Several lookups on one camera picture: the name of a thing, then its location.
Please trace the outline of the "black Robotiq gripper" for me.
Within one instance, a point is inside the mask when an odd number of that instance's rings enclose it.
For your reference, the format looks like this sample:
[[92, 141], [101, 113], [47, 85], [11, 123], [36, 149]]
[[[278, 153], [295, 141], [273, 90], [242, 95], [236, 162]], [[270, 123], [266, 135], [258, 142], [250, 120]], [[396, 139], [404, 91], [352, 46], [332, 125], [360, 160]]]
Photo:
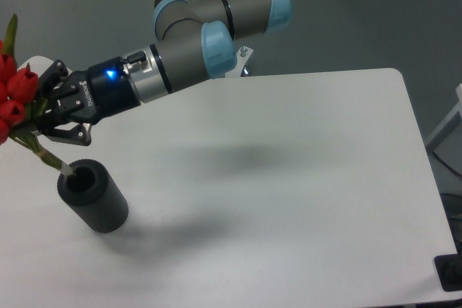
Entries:
[[[140, 106], [123, 70], [125, 62], [118, 56], [71, 73], [63, 61], [54, 61], [38, 80], [37, 98], [48, 99], [51, 107], [45, 115], [46, 123], [38, 124], [40, 133], [52, 142], [89, 146], [92, 125]], [[67, 123], [76, 125], [70, 129], [56, 127]]]

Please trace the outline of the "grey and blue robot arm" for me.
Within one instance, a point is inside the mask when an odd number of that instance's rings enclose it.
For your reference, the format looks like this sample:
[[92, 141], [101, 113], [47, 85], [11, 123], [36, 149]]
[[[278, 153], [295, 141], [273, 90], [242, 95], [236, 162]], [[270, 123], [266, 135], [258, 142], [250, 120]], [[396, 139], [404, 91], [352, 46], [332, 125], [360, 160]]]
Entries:
[[222, 78], [237, 66], [235, 40], [281, 30], [291, 16], [291, 0], [161, 0], [153, 44], [84, 71], [60, 61], [45, 71], [38, 94], [48, 103], [32, 130], [87, 146], [100, 120]]

